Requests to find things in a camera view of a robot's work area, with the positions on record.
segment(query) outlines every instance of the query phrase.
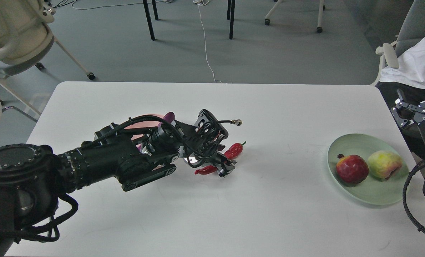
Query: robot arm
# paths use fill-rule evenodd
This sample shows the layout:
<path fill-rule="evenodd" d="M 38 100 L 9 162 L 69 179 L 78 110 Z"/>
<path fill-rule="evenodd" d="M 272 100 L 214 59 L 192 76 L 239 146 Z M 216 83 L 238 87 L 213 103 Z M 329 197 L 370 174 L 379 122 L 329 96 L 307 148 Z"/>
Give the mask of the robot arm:
<path fill-rule="evenodd" d="M 220 177 L 234 169 L 235 161 L 218 151 L 228 137 L 222 123 L 240 125 L 240 120 L 217 120 L 209 111 L 200 111 L 194 125 L 144 115 L 95 132 L 95 140 L 55 155 L 47 145 L 7 145 L 0 147 L 0 256 L 12 242 L 56 241 L 57 225 L 78 208 L 67 193 L 92 183 L 115 177 L 124 191 L 172 174 L 172 163 L 183 158 L 191 167 L 214 165 Z M 128 128 L 144 121 L 158 121 L 157 127 Z M 132 139 L 134 135 L 142 137 Z M 72 206 L 54 218 L 59 200 Z M 34 227 L 46 218 L 49 223 Z"/>

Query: white table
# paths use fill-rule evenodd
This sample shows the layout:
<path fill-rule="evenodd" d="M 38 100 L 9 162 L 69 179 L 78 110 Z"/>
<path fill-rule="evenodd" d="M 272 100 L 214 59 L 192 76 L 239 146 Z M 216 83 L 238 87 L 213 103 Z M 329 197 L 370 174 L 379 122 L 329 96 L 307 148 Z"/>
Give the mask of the white table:
<path fill-rule="evenodd" d="M 8 256 L 425 256 L 425 235 L 402 203 L 376 207 L 345 194 L 328 174 L 328 147 L 365 133 L 415 162 L 372 86 L 64 82 L 28 143 L 63 153 L 110 122 L 173 111 L 192 124 L 200 109 L 226 125 L 227 147 L 247 141 L 225 178 L 194 175 L 177 160 L 168 177 L 123 192 L 107 179 L 71 194 L 76 215 L 54 243 L 22 241 Z M 423 178 L 408 203 L 425 225 Z M 57 214 L 66 211 L 61 205 Z"/>

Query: white cable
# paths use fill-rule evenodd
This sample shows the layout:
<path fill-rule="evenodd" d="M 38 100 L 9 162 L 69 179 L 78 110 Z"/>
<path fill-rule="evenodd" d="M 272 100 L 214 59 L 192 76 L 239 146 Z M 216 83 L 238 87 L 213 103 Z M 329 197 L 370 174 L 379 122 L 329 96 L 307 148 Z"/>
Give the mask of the white cable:
<path fill-rule="evenodd" d="M 198 5 L 198 6 L 205 6 L 209 3 L 210 0 L 208 0 L 206 3 L 204 3 L 203 0 L 193 0 L 193 3 Z"/>
<path fill-rule="evenodd" d="M 212 78 L 214 79 L 214 82 L 220 82 L 220 83 L 222 83 L 222 81 L 220 81 L 220 80 L 216 80 L 216 76 L 214 75 L 214 71 L 212 70 L 212 68 L 211 68 L 211 65 L 209 65 L 209 61 L 208 61 L 208 52 L 206 51 L 206 31 L 204 30 L 204 25 L 203 25 L 203 20 L 201 19 L 201 11 L 199 10 L 199 7 L 200 6 L 205 6 L 205 5 L 207 5 L 209 3 L 209 0 L 208 0 L 208 2 L 207 3 L 205 3 L 204 5 L 200 5 L 200 4 L 197 4 L 198 5 L 198 12 L 199 12 L 199 21 L 201 22 L 201 26 L 203 27 L 203 35 L 204 35 L 204 53 L 205 53 L 205 55 L 206 55 L 206 63 L 208 64 L 208 66 L 209 66 L 209 69 L 211 70 L 211 72 L 212 72 Z"/>

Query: screw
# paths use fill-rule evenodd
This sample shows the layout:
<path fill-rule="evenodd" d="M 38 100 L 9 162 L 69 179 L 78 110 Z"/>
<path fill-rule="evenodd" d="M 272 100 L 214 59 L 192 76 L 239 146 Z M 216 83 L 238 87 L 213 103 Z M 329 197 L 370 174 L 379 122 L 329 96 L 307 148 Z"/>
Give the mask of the screw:
<path fill-rule="evenodd" d="M 169 175 L 169 174 L 173 174 L 173 172 L 175 171 L 176 169 L 169 169 L 167 172 L 166 172 L 166 175 Z"/>

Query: black table leg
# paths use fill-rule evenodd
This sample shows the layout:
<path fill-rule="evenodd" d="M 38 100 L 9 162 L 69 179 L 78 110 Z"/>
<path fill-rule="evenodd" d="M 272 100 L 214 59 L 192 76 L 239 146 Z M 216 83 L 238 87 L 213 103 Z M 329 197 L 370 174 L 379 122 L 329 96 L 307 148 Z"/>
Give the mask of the black table leg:
<path fill-rule="evenodd" d="M 228 9 L 227 9 L 227 20 L 230 20 L 230 8 L 232 6 L 232 1 L 228 0 Z"/>
<path fill-rule="evenodd" d="M 235 21 L 235 0 L 232 0 L 230 11 L 230 39 L 233 39 L 233 23 Z"/>
<path fill-rule="evenodd" d="M 157 5 L 155 5 L 155 0 L 152 0 L 152 8 L 154 9 L 155 20 L 158 21 Z"/>
<path fill-rule="evenodd" d="M 155 41 L 154 29 L 152 28 L 152 20 L 151 14 L 149 13 L 149 5 L 147 4 L 147 0 L 142 0 L 144 5 L 144 11 L 146 12 L 147 25 L 149 26 L 149 33 L 151 34 L 152 41 Z"/>

